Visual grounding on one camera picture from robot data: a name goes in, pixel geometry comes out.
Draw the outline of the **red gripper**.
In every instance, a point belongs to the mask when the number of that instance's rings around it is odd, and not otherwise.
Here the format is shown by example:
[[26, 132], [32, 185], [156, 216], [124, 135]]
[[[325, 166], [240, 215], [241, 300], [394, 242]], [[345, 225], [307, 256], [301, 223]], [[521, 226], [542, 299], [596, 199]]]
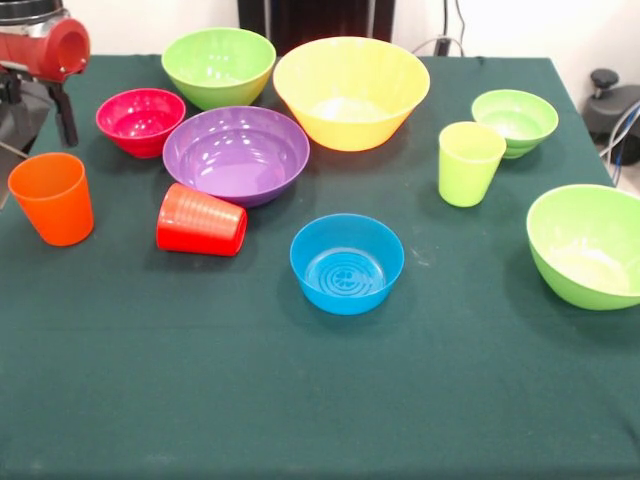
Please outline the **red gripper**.
[[1, 101], [22, 101], [19, 76], [50, 81], [47, 91], [56, 107], [55, 120], [65, 147], [78, 145], [78, 133], [68, 94], [63, 85], [68, 76], [82, 73], [90, 57], [90, 40], [84, 25], [71, 17], [53, 17], [31, 25], [1, 27]]

